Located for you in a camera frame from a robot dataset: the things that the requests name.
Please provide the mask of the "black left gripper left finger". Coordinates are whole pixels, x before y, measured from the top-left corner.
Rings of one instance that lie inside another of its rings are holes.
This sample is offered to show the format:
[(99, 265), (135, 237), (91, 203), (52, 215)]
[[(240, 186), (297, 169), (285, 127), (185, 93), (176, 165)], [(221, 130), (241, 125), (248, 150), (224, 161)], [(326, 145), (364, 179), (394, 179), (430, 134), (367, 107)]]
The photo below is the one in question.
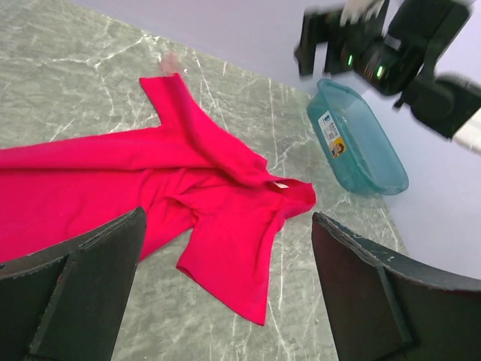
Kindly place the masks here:
[(138, 207), (1, 263), (3, 360), (109, 360), (144, 243)]

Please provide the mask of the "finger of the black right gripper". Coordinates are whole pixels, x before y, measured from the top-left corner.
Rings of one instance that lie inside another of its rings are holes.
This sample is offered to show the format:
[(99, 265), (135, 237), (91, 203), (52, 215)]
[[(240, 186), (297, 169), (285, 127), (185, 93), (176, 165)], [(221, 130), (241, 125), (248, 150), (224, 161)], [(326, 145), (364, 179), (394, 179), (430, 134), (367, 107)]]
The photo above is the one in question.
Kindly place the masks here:
[(327, 24), (327, 52), (324, 74), (343, 74), (354, 68), (355, 55), (349, 49), (349, 42), (361, 31), (361, 25), (340, 26), (337, 22)]
[(328, 41), (328, 18), (328, 13), (307, 12), (304, 14), (301, 37), (294, 51), (300, 77), (313, 75), (316, 48), (319, 44)]

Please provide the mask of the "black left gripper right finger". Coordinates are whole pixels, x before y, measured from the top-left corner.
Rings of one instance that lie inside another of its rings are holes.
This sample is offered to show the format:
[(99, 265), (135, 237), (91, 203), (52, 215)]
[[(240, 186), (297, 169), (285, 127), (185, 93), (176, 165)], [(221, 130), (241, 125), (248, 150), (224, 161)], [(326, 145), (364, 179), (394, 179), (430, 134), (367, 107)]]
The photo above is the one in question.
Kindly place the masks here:
[(415, 261), (323, 213), (313, 253), (340, 360), (478, 360), (480, 282)]

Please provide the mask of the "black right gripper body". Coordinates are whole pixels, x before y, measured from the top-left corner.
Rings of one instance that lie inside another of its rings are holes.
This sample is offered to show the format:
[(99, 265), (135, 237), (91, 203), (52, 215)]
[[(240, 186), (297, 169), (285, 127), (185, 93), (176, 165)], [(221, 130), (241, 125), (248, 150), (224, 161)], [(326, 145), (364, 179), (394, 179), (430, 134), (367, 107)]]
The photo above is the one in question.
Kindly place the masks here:
[(404, 1), (388, 26), (372, 29), (385, 1), (347, 1), (340, 26), (358, 26), (344, 43), (355, 57), (355, 69), (382, 94), (441, 94), (434, 76), (443, 52), (443, 2)]

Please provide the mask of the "teal plastic basin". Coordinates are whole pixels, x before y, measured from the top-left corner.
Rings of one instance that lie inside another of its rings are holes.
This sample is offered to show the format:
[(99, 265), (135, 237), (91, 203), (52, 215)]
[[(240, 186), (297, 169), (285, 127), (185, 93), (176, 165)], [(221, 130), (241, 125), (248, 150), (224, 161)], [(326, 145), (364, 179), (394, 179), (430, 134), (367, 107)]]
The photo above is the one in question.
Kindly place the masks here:
[(367, 102), (352, 88), (323, 78), (307, 116), (338, 183), (359, 195), (394, 196), (407, 173)]

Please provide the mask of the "red t shirt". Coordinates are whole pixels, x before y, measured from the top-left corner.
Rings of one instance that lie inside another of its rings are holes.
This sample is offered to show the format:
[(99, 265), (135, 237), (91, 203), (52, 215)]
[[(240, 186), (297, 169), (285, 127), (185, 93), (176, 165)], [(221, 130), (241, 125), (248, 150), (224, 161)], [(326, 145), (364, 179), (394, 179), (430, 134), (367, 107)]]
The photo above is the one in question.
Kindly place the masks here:
[(1, 151), (2, 261), (141, 207), (142, 257), (190, 231), (177, 268), (264, 325), (275, 235), (316, 204), (312, 185), (271, 174), (262, 156), (203, 112), (180, 75), (140, 84), (156, 127)]

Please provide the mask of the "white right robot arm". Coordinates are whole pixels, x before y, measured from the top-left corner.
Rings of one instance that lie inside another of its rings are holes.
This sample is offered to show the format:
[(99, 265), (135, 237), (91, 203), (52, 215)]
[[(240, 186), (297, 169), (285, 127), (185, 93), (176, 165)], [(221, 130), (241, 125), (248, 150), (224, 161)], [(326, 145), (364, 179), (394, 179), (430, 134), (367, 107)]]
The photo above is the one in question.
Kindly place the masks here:
[(386, 23), (387, 1), (347, 1), (329, 11), (307, 9), (294, 56), (300, 77), (313, 74), (316, 48), (327, 46), (324, 74), (354, 72), (395, 108), (438, 135), (480, 152), (480, 86), (436, 75), (439, 58), (470, 18), (463, 1), (403, 1)]

